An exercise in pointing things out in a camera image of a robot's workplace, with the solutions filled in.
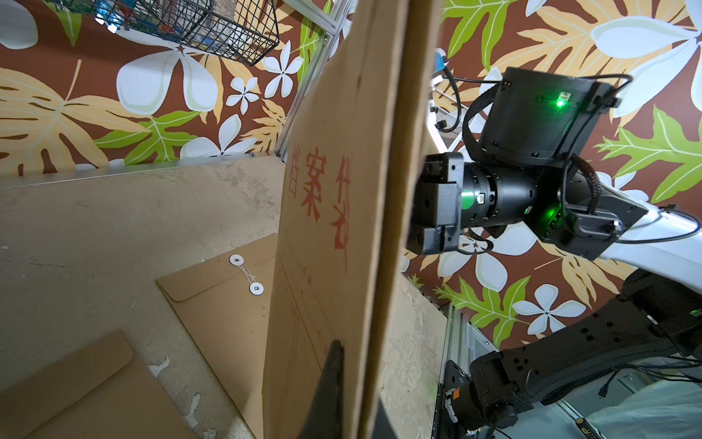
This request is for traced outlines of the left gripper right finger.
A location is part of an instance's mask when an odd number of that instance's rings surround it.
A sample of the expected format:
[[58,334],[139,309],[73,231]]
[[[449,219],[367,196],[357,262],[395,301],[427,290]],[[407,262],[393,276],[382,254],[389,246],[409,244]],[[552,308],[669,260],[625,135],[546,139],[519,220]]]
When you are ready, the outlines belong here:
[[376,415],[375,425],[371,435],[372,439],[397,439],[396,434],[384,407],[382,400],[378,401],[378,411]]

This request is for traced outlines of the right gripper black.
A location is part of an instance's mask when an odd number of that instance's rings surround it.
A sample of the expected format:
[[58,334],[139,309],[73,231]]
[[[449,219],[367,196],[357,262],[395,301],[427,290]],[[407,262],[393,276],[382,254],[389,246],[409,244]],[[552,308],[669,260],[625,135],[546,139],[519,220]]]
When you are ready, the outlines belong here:
[[459,248],[464,157],[428,155],[415,187],[406,248],[417,255],[444,254]]

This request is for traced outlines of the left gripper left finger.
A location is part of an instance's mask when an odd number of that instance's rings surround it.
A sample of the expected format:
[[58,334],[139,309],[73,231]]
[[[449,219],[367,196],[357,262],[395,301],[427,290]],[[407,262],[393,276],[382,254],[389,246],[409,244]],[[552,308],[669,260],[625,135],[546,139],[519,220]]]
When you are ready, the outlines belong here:
[[343,437],[343,382],[344,348],[335,340],[330,345],[308,414],[309,438]]

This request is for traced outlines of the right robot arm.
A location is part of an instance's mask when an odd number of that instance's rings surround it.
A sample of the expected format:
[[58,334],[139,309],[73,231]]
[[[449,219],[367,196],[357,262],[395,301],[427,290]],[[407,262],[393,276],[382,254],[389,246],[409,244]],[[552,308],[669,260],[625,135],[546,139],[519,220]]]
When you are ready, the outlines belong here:
[[617,107],[627,74],[569,77],[509,68],[463,120],[464,153],[428,155],[415,188],[407,248],[489,254],[510,225],[588,260],[634,267],[623,291],[572,327],[462,369],[448,360],[433,436],[491,437],[536,404],[610,383],[623,369],[665,377],[701,363],[701,222],[601,184],[581,157],[601,115]]

